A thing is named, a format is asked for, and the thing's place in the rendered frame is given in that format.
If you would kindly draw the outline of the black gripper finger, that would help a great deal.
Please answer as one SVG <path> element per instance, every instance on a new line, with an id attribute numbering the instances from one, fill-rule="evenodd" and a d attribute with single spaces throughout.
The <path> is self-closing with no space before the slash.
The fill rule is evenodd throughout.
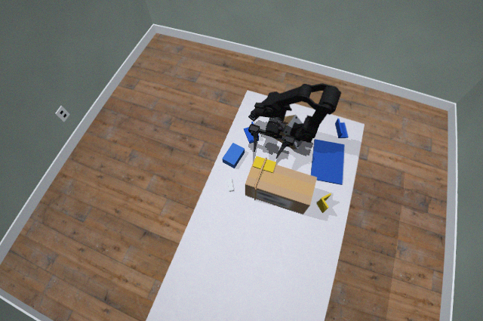
<path id="1" fill-rule="evenodd" d="M 278 158 L 278 156 L 280 155 L 280 153 L 282 152 L 282 150 L 285 148 L 285 147 L 289 147 L 290 146 L 290 143 L 287 143 L 287 142 L 284 142 L 282 143 L 281 147 L 280 147 L 280 150 L 276 156 L 276 158 Z"/>
<path id="2" fill-rule="evenodd" d="M 251 132 L 251 135 L 254 136 L 254 152 L 257 146 L 257 139 L 258 139 L 258 133 Z"/>

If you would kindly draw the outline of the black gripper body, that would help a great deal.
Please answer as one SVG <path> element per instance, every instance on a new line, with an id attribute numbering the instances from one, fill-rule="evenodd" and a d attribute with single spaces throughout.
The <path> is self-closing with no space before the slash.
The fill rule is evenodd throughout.
<path id="1" fill-rule="evenodd" d="M 283 122 L 283 121 L 284 121 L 283 119 L 281 119 L 281 118 L 279 118 L 279 117 L 277 117 L 277 116 L 270 116 L 270 117 L 269 117 L 269 120 L 270 120 L 270 118 L 273 118 L 273 119 L 274 119 L 274 120 L 273 120 L 274 122 L 278 122 L 279 120 L 280 120 L 281 122 Z M 293 145 L 294 145 L 295 137 L 290 136 L 290 135 L 287 135 L 287 134 L 286 134 L 286 136 L 282 136 L 282 135 L 280 135 L 279 133 L 274 133 L 274 131 L 267 131 L 267 130 L 263 130 L 263 129 L 260 129 L 260 126 L 258 126 L 258 125 L 250 124 L 248 131 L 249 131 L 250 133 L 251 133 L 251 132 L 255 132 L 255 133 L 258 133 L 258 134 L 259 134 L 259 133 L 260 133 L 260 134 L 264 134 L 264 135 L 269 136 L 269 137 L 274 137 L 274 138 L 276 138 L 276 139 L 283 140 L 284 142 L 290 143 L 290 144 L 291 144 L 291 146 L 293 146 Z M 268 134 L 267 134 L 267 133 L 268 133 Z M 276 137 L 275 135 L 276 135 L 277 137 Z"/>

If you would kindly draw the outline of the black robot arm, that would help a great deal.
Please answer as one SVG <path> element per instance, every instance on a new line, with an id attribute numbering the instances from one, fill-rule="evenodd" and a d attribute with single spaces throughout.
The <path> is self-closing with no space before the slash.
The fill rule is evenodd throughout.
<path id="1" fill-rule="evenodd" d="M 315 103 L 309 98 L 311 92 L 315 91 L 323 91 L 319 103 Z M 268 118 L 270 116 L 277 116 L 284 120 L 287 110 L 292 111 L 290 104 L 301 101 L 308 103 L 315 110 L 313 116 L 307 115 L 303 123 L 304 125 L 295 122 L 290 136 L 295 137 L 295 140 L 311 143 L 323 119 L 327 114 L 332 114 L 337 108 L 340 95 L 341 91 L 332 85 L 323 83 L 317 85 L 302 84 L 298 88 L 283 93 L 278 93 L 277 91 L 270 92 L 265 103 L 255 103 L 255 115 Z M 284 132 L 286 124 L 280 120 L 278 122 L 274 122 L 273 120 L 273 118 L 270 118 L 266 125 L 266 130 L 279 134 L 280 131 Z"/>

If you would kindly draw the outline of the blue rectangular box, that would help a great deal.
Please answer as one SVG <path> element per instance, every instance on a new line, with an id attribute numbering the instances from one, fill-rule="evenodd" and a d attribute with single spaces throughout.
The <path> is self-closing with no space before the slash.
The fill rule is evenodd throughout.
<path id="1" fill-rule="evenodd" d="M 241 157 L 244 155 L 245 149 L 237 144 L 232 143 L 230 148 L 227 150 L 226 154 L 222 158 L 223 163 L 235 168 L 240 161 Z"/>

